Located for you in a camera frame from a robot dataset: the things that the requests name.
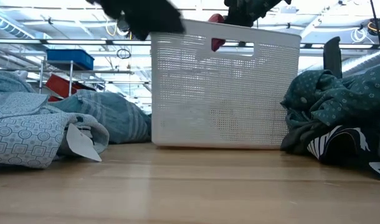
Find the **wooden tabletop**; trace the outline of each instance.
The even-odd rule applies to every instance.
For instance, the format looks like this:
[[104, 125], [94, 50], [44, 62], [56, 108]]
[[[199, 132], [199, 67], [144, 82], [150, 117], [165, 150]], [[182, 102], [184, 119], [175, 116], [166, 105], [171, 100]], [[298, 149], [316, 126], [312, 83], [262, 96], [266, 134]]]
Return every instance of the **wooden tabletop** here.
[[380, 181], [278, 151], [110, 146], [0, 170], [0, 223], [380, 223]]

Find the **black and white fabric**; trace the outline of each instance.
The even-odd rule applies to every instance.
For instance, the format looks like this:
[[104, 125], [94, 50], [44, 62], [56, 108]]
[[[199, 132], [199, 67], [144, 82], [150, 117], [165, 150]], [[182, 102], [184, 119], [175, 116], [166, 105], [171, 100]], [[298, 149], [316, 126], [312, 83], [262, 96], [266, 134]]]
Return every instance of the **black and white fabric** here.
[[305, 147], [324, 164], [342, 165], [351, 161], [380, 178], [380, 133], [376, 130], [337, 126], [309, 139]]

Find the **ceiling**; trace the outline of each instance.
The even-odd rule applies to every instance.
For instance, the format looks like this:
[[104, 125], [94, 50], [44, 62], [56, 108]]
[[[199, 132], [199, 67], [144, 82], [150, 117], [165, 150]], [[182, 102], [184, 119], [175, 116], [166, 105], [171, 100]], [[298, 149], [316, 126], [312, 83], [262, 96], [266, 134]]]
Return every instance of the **ceiling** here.
[[[223, 0], [171, 0], [171, 2], [180, 9], [185, 19], [206, 21], [212, 14], [227, 14]], [[374, 0], [374, 4], [377, 17], [380, 18], [380, 0]], [[85, 0], [0, 0], [0, 17], [37, 39], [124, 39], [119, 33], [114, 34], [115, 22], [107, 18], [99, 6], [91, 5]], [[259, 29], [299, 34], [303, 37], [303, 43], [324, 44], [331, 38], [339, 36], [342, 44], [372, 44], [378, 43], [377, 37], [356, 31], [361, 24], [366, 27], [368, 20], [372, 17], [369, 0], [343, 1], [343, 4], [338, 4], [337, 0], [292, 0], [290, 7], [282, 1], [273, 12], [259, 19], [258, 23], [255, 23], [255, 28], [258, 26]], [[0, 38], [15, 37], [0, 29]], [[23, 62], [17, 57], [0, 51], [0, 67], [6, 67], [6, 65], [12, 68], [36, 67], [44, 55], [44, 51], [39, 49], [39, 46], [5, 45], [0, 47], [35, 62]], [[133, 75], [114, 73], [97, 75], [98, 78], [104, 80], [142, 82], [149, 81], [151, 78], [149, 46], [125, 46], [132, 54], [132, 58], [126, 60], [114, 57], [120, 46], [56, 45], [48, 47], [82, 48], [91, 55], [99, 54], [95, 57], [95, 69], [131, 70], [134, 73]], [[360, 50], [354, 50], [349, 51], [347, 55], [360, 57], [360, 54]], [[322, 63], [320, 53], [314, 57], [302, 56], [299, 69], [320, 67]], [[151, 103], [151, 93], [144, 85], [115, 86], [132, 98], [141, 99], [140, 101], [145, 104]]]

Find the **dark green fabric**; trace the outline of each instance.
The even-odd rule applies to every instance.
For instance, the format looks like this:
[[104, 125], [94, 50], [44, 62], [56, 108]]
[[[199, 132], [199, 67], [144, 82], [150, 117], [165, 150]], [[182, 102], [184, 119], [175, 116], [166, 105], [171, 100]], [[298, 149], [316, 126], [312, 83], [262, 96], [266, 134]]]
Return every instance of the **dark green fabric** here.
[[317, 121], [327, 127], [380, 127], [380, 66], [342, 79], [327, 70], [304, 72], [292, 81], [282, 105], [290, 130]]

